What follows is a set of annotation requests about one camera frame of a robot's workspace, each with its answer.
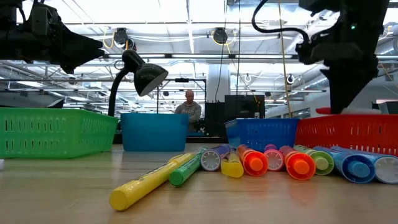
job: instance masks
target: plastic basket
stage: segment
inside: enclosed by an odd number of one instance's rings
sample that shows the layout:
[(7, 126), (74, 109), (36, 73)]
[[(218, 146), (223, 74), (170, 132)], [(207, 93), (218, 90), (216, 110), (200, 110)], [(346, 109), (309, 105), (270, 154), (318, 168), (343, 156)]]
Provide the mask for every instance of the plastic basket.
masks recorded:
[(117, 123), (85, 110), (0, 108), (0, 157), (60, 159), (108, 151)]
[(398, 156), (398, 115), (333, 115), (298, 122), (296, 144)]
[(299, 120), (291, 119), (236, 119), (225, 124), (228, 142), (233, 147), (245, 144), (264, 152), (268, 144), (278, 148), (294, 146), (294, 137)]
[(185, 149), (187, 114), (121, 115), (125, 151), (176, 152)]

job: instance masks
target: lamp shade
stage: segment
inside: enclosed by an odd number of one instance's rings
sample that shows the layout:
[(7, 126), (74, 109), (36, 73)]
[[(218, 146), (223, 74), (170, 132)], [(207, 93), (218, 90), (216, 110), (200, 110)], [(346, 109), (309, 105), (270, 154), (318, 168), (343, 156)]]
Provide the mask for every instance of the lamp shade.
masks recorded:
[(169, 72), (151, 63), (140, 65), (134, 73), (134, 86), (139, 96), (145, 96), (158, 87)]

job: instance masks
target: yellow marker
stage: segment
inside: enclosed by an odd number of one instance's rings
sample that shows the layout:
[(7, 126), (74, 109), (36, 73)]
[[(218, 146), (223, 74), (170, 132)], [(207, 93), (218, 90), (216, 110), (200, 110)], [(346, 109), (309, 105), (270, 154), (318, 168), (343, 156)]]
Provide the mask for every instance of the yellow marker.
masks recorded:
[(160, 184), (163, 184), (169, 179), (173, 170), (184, 165), (193, 157), (194, 153), (173, 157), (165, 165), (114, 189), (109, 197), (109, 203), (117, 211), (126, 210)]
[(221, 161), (221, 173), (230, 177), (241, 177), (243, 175), (243, 166), (238, 155), (230, 152), (227, 159)]

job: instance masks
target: green basket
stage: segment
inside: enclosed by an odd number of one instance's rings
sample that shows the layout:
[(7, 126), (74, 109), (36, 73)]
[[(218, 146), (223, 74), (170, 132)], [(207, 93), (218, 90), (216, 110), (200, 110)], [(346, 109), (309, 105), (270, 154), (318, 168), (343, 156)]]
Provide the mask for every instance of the green basket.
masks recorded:
[(118, 119), (85, 110), (0, 108), (0, 157), (74, 158), (111, 149)]

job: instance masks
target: lamp arm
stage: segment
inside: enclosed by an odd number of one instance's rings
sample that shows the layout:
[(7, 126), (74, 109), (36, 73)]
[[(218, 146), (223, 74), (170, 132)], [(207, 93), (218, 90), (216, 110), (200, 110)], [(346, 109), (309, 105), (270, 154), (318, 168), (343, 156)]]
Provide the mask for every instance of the lamp arm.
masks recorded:
[(122, 70), (116, 75), (112, 83), (111, 95), (109, 96), (109, 105), (108, 105), (108, 116), (114, 116), (114, 106), (116, 102), (116, 93), (119, 88), (119, 84), (122, 81), (123, 77), (129, 73), (129, 70), (126, 67), (123, 67)]

